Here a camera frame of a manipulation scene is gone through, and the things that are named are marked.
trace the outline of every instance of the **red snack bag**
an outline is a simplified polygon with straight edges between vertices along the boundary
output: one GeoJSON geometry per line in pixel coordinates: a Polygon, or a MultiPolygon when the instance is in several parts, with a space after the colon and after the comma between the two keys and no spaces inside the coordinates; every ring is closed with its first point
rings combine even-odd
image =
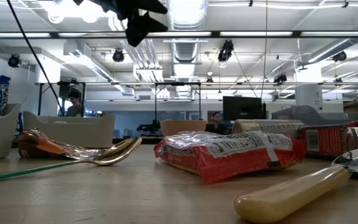
{"type": "Polygon", "coordinates": [[[284,169],[303,160],[300,140],[262,131],[226,136],[186,132],[167,136],[154,147],[156,157],[199,174],[204,184],[258,170],[284,169]]]}

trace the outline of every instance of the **black monitor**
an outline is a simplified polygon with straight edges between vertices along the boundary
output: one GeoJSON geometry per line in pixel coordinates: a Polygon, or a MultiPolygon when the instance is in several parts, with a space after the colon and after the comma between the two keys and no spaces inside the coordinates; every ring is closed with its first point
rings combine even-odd
{"type": "Polygon", "coordinates": [[[224,96],[223,120],[266,119],[261,98],[224,96]]]}

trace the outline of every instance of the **man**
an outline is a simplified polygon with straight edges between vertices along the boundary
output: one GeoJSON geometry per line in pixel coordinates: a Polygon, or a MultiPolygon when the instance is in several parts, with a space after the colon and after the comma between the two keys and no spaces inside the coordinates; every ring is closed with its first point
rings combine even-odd
{"type": "Polygon", "coordinates": [[[226,126],[221,123],[220,112],[215,112],[212,114],[212,121],[212,124],[206,125],[205,131],[216,134],[225,134],[226,126]]]}
{"type": "Polygon", "coordinates": [[[79,91],[71,91],[68,94],[68,100],[70,100],[73,106],[67,109],[67,116],[81,116],[81,93],[79,91]]]}

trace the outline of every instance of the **ceiling light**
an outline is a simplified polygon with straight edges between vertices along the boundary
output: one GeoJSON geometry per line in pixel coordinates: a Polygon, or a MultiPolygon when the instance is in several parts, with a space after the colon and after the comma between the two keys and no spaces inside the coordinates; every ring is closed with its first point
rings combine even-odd
{"type": "Polygon", "coordinates": [[[125,37],[125,32],[60,32],[60,37],[125,37]]]}
{"type": "Polygon", "coordinates": [[[257,37],[257,36],[291,36],[292,32],[283,32],[283,31],[249,31],[249,32],[221,32],[221,37],[227,37],[227,36],[245,36],[245,37],[257,37]]]}
{"type": "Polygon", "coordinates": [[[352,37],[358,36],[358,31],[307,31],[301,33],[302,37],[334,37],[334,36],[344,36],[344,37],[352,37]]]}
{"type": "Polygon", "coordinates": [[[94,82],[94,83],[86,83],[87,85],[111,85],[111,83],[98,83],[98,82],[94,82]]]}
{"type": "Polygon", "coordinates": [[[164,43],[167,44],[175,44],[175,43],[189,43],[189,44],[197,44],[197,43],[208,43],[208,40],[177,40],[177,39],[172,39],[172,40],[164,40],[164,43]]]}
{"type": "Polygon", "coordinates": [[[109,100],[86,100],[87,102],[109,102],[109,100]]]}
{"type": "MultiPolygon", "coordinates": [[[[37,38],[37,37],[50,37],[49,33],[25,33],[27,37],[37,38]]],[[[23,37],[23,34],[20,32],[17,33],[0,33],[0,37],[3,38],[12,38],[12,37],[23,37]]]]}
{"type": "Polygon", "coordinates": [[[203,32],[203,31],[168,31],[168,32],[154,32],[149,33],[148,37],[209,37],[211,32],[203,32]]]}
{"type": "Polygon", "coordinates": [[[137,82],[137,83],[120,83],[120,85],[155,85],[155,83],[142,83],[142,82],[137,82]]]}

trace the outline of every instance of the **table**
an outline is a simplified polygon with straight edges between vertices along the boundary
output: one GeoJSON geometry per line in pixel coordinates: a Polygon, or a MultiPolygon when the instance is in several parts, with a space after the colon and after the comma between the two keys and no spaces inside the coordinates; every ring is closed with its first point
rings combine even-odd
{"type": "MultiPolygon", "coordinates": [[[[19,159],[14,150],[0,172],[66,161],[19,159]]],[[[287,170],[260,172],[203,185],[201,177],[158,161],[141,147],[111,167],[76,164],[0,182],[0,223],[223,223],[241,224],[234,199],[322,169],[329,161],[306,159],[287,170]]],[[[290,215],[280,223],[358,222],[358,180],[290,215]]]]}

